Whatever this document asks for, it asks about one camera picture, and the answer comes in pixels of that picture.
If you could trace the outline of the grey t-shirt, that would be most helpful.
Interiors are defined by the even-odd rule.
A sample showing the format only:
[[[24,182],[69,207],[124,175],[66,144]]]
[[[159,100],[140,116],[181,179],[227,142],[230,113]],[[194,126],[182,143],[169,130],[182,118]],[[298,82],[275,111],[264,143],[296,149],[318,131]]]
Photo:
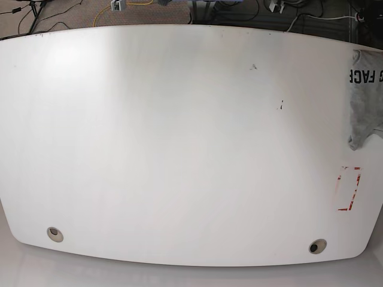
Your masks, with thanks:
[[[361,148],[372,134],[382,137],[382,52],[354,50],[349,72],[349,147]]]

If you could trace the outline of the red tape marking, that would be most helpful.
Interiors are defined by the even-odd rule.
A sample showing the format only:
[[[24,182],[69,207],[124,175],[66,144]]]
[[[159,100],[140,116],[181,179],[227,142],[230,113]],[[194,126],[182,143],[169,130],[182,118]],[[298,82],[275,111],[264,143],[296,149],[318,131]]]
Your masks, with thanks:
[[[361,167],[341,167],[335,191],[335,209],[337,211],[352,209],[362,170]]]

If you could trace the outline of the right table grommet hole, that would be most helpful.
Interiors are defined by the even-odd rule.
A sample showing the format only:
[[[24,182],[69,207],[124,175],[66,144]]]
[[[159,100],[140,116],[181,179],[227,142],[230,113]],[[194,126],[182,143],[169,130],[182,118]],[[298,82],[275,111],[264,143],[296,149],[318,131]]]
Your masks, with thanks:
[[[317,239],[309,245],[309,252],[317,255],[322,253],[327,247],[327,241],[325,239]]]

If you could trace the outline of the table grommet hole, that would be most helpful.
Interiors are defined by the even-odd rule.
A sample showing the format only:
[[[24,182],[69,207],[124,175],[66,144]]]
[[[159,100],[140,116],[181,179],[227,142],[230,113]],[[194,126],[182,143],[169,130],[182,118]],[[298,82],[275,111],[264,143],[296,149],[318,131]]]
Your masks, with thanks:
[[[49,227],[47,229],[47,235],[48,237],[56,242],[56,243],[60,243],[63,241],[63,234],[61,233],[60,230],[58,230],[57,228],[54,228],[54,227]]]
[[[327,241],[325,239],[317,239],[309,245],[309,252],[317,255],[322,253],[327,247]]]

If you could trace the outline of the left table grommet hole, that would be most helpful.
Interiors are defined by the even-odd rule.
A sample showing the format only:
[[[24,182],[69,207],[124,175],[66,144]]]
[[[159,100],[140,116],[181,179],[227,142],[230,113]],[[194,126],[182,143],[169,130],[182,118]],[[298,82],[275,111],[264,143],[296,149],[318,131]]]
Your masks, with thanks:
[[[47,229],[47,235],[48,237],[56,242],[56,243],[60,243],[63,241],[63,234],[61,233],[60,230],[58,230],[57,228],[54,228],[54,227],[49,227]]]

